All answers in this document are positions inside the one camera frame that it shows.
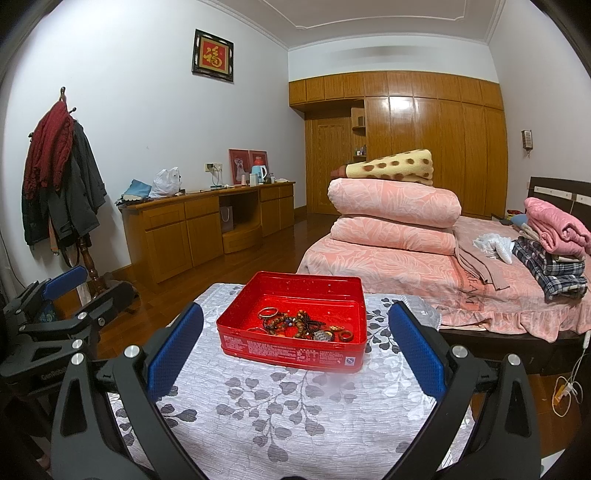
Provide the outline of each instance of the ceiling molding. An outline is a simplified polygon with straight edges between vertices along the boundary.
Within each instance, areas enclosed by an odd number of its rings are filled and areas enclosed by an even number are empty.
[[[277,45],[279,45],[280,47],[288,50],[288,47],[285,43],[283,43],[279,38],[277,38],[275,35],[273,35],[271,32],[267,31],[266,29],[262,28],[258,23],[253,22],[250,18],[242,15],[240,12],[237,12],[236,10],[234,10],[233,8],[228,7],[227,5],[224,5],[223,3],[221,3],[219,0],[197,0],[198,2],[201,2],[203,4],[209,5],[210,7],[214,7],[217,10],[224,12],[225,14],[230,15],[231,17],[236,18],[237,20],[240,20],[242,23],[248,25],[249,27],[255,29],[257,32],[263,34],[264,36],[266,36],[269,40],[273,41],[274,43],[276,43]]]
[[[444,20],[444,21],[456,22],[458,20],[462,20],[462,19],[466,18],[466,6],[467,6],[467,3],[468,3],[468,0],[464,0],[464,11],[463,11],[463,13],[462,13],[461,16],[456,17],[456,18],[429,17],[429,16],[425,16],[425,15],[381,15],[381,16],[378,16],[378,17],[344,18],[342,20],[335,20],[333,22],[321,23],[321,24],[318,24],[318,25],[312,25],[311,27],[305,27],[303,25],[297,25],[297,24],[293,23],[288,17],[286,17],[283,14],[283,12],[281,12],[275,6],[271,5],[268,2],[268,0],[260,0],[260,1],[263,2],[265,5],[268,5],[270,8],[272,8],[275,12],[277,12],[279,15],[281,15],[283,18],[285,18],[290,24],[292,24],[298,30],[310,30],[312,28],[325,27],[327,25],[335,25],[335,24],[339,24],[339,23],[353,22],[353,21],[356,21],[356,20],[372,20],[374,18],[426,18],[428,20]]]
[[[486,29],[486,35],[483,39],[484,43],[487,45],[491,42],[492,36],[495,34],[496,26],[499,24],[501,14],[503,13],[505,1],[506,0],[496,0],[495,13],[491,18],[491,23],[489,23],[488,28]]]
[[[305,45],[298,45],[297,47],[290,47],[288,51],[299,50],[300,48],[313,47],[314,45],[321,45],[323,43],[330,43],[339,40],[350,40],[351,38],[366,38],[366,37],[397,37],[397,36],[412,36],[412,37],[438,37],[438,38],[451,38],[452,40],[462,40],[479,45],[487,45],[484,40],[475,40],[473,38],[456,37],[454,35],[444,35],[439,33],[411,33],[411,32],[395,32],[395,33],[372,33],[372,34],[359,34],[359,35],[347,35],[344,37],[331,38],[330,40],[319,40]]]

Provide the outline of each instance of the red box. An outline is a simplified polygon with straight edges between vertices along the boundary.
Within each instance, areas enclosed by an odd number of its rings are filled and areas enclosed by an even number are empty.
[[[276,307],[294,316],[308,312],[313,320],[327,326],[342,326],[354,337],[351,342],[318,342],[258,332],[258,312]],[[323,277],[259,272],[242,289],[217,320],[224,353],[283,367],[333,372],[358,372],[363,365],[367,343],[367,320],[361,280],[357,277]]]

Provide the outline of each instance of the white wall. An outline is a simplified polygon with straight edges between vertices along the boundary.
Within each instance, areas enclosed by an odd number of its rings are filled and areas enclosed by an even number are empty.
[[[235,82],[191,73],[199,28],[235,44]],[[277,177],[295,180],[305,205],[304,122],[288,106],[287,52],[197,0],[64,0],[35,28],[0,92],[0,229],[24,282],[64,270],[44,241],[25,244],[21,186],[31,132],[66,86],[108,191],[90,249],[100,273],[129,264],[114,207],[136,178],[178,166],[188,192],[207,188],[206,162],[228,148],[267,150]]]
[[[529,0],[507,0],[490,47],[507,121],[507,208],[523,210],[532,176],[591,181],[591,78],[560,30]]]
[[[368,70],[452,73],[497,82],[487,45],[424,35],[348,38],[289,52],[290,81]]]

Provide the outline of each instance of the drawer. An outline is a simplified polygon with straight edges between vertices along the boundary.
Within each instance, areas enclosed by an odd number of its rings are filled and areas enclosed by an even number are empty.
[[[217,196],[205,197],[204,199],[189,200],[185,202],[185,214],[187,220],[201,217],[209,213],[216,213],[220,209],[220,202]]]
[[[279,198],[285,197],[293,197],[294,196],[294,186],[293,185],[282,185],[279,187]]]
[[[261,201],[266,202],[267,200],[275,200],[279,198],[278,187],[263,187],[261,188]]]
[[[184,203],[165,205],[143,211],[144,228],[150,230],[184,220]]]

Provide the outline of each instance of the blue gripper pad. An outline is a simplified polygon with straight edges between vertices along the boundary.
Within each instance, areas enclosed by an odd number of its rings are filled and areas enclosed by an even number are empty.
[[[390,331],[402,350],[414,376],[425,395],[435,397],[439,402],[445,392],[444,368],[417,325],[409,317],[407,310],[396,302],[388,311]]]
[[[203,310],[193,303],[172,325],[173,331],[154,355],[147,371],[147,394],[152,402],[170,392],[203,330]]]
[[[43,300],[57,300],[70,290],[74,290],[78,285],[82,285],[87,276],[88,272],[82,265],[62,273],[46,283],[45,290],[43,290]]]

